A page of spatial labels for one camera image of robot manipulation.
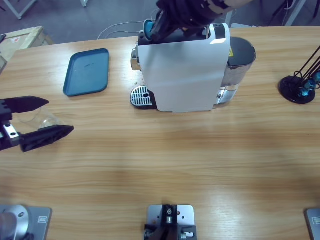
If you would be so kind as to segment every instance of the blue tray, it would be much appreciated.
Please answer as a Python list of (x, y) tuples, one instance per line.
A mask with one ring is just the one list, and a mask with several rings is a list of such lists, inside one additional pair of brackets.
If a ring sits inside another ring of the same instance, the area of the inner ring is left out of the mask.
[(63, 86), (69, 97), (93, 94), (108, 86), (109, 51), (105, 48), (78, 52), (70, 59)]

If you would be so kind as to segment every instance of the clear plastic cup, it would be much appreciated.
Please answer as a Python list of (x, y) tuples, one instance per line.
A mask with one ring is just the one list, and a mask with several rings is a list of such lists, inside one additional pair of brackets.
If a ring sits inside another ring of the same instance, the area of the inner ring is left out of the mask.
[(18, 120), (20, 123), (36, 130), (54, 125), (64, 125), (59, 118), (49, 112), (45, 107), (30, 112), (19, 113)]

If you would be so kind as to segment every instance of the wooden table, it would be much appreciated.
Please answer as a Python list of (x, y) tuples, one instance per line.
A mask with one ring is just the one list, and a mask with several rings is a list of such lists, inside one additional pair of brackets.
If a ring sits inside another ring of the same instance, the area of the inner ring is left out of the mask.
[[(199, 240), (309, 239), (303, 211), (320, 204), (320, 96), (296, 105), (277, 83), (318, 47), (320, 27), (232, 35), (249, 40), (257, 60), (230, 105), (209, 112), (131, 106), (143, 84), (130, 66), (136, 37), (16, 52), (1, 98), (48, 99), (75, 131), (31, 152), (1, 152), (0, 202), (51, 207), (49, 240), (139, 240), (148, 205), (167, 203), (194, 206)], [(110, 51), (108, 88), (68, 98), (70, 57), (98, 48)]]

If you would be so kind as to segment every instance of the black lamp base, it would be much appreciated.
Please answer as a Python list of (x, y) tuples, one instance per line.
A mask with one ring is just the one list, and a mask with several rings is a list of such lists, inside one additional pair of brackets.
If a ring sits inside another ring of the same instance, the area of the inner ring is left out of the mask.
[(309, 92), (309, 96), (299, 96), (300, 85), (298, 83), (302, 79), (300, 77), (287, 76), (279, 82), (278, 88), (281, 95), (288, 101), (295, 104), (308, 104), (316, 97), (316, 91)]

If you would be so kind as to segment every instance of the wooden crate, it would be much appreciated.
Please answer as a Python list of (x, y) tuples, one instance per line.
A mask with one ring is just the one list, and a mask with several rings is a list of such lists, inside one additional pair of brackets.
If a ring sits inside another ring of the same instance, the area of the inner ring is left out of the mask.
[(0, 74), (6, 65), (7, 65), (7, 61), (2, 56), (0, 56)]
[(10, 32), (6, 33), (4, 41), (0, 44), (0, 57), (9, 62), (17, 50), (52, 44), (54, 42), (42, 26)]

